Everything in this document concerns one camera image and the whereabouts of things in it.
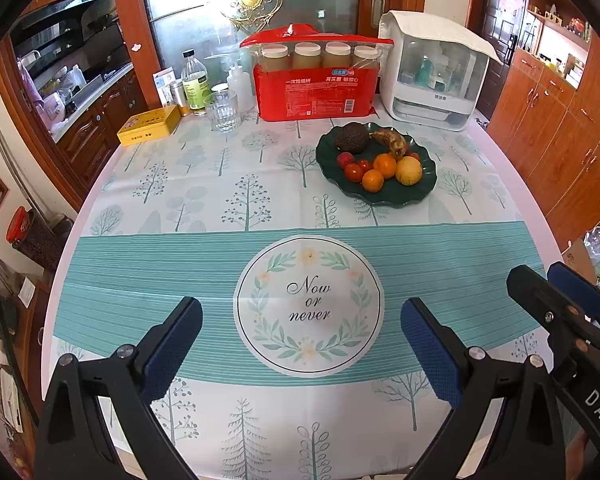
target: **red package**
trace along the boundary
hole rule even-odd
[[[244,40],[266,121],[363,117],[392,40],[321,34],[307,24],[263,30]]]

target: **green fruit plate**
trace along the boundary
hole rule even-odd
[[[362,124],[362,127],[370,134],[376,130],[385,129],[398,132],[390,126],[378,126],[376,123]],[[402,135],[409,145],[409,151],[417,153],[420,157],[422,165],[422,178],[414,186],[403,186],[395,178],[389,178],[384,181],[384,186],[377,193],[369,193],[362,184],[350,182],[344,176],[344,171],[336,163],[336,158],[341,151],[335,147],[335,139],[342,126],[334,126],[329,133],[320,137],[318,145],[315,149],[315,160],[320,165],[322,174],[327,180],[338,186],[342,192],[350,197],[361,198],[365,202],[376,205],[403,206],[410,203],[420,202],[426,197],[433,187],[436,185],[436,163],[431,160],[429,152],[417,144],[413,137]],[[356,160],[366,158],[369,163],[373,164],[376,155],[380,153],[388,153],[389,148],[384,144],[375,142],[373,139],[367,145],[364,152],[354,155]]]

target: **orange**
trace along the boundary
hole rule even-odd
[[[369,170],[362,176],[362,187],[369,193],[377,193],[382,189],[384,176],[378,170]]]
[[[397,163],[389,153],[381,153],[374,159],[374,170],[382,173],[384,178],[391,178],[395,175],[395,167]]]

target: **glass bottle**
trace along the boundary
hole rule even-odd
[[[193,49],[183,52],[182,55],[186,60],[182,68],[182,85],[189,108],[194,115],[204,115],[205,97],[211,94],[206,68],[196,59]]]

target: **tablecloth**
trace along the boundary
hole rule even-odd
[[[436,162],[419,204],[370,206],[322,176],[315,145],[346,118],[252,112],[228,134],[185,118],[170,137],[125,148],[80,213],[50,370],[67,351],[96,358],[135,343],[196,297],[203,329],[153,405],[178,451],[210,478],[328,480],[414,463],[448,413],[402,336],[406,298],[467,345],[550,366],[546,333],[506,295],[511,267],[543,267],[498,171],[466,132],[376,110],[355,120],[411,134]]]

